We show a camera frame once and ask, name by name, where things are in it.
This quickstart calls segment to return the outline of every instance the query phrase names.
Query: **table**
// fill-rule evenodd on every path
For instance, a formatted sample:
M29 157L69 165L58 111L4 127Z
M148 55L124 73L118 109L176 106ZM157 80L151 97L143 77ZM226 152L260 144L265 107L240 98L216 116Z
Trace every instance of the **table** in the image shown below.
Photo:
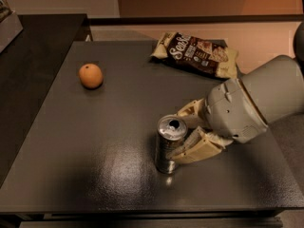
M85 14L19 18L24 30L0 54L0 187L71 43L90 34Z
M156 42L74 42L0 190L0 213L275 214L304 197L269 130L206 161L158 172L160 117L221 80L150 61ZM104 83L80 85L96 63Z

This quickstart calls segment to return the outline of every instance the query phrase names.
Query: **aluminum can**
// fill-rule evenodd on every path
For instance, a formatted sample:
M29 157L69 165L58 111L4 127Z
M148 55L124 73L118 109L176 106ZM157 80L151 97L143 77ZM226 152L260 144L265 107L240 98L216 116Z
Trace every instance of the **aluminum can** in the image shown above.
M166 156L183 145L187 132L187 125L178 116L168 115L159 120L155 165L160 172L171 174L176 170L178 164L168 160Z

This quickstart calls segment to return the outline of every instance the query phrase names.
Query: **orange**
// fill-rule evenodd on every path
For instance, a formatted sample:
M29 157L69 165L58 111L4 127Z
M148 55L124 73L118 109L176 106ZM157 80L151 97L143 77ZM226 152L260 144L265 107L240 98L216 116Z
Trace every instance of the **orange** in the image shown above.
M96 88L100 86L104 80L101 69L94 64L83 65L78 72L81 83L87 88Z

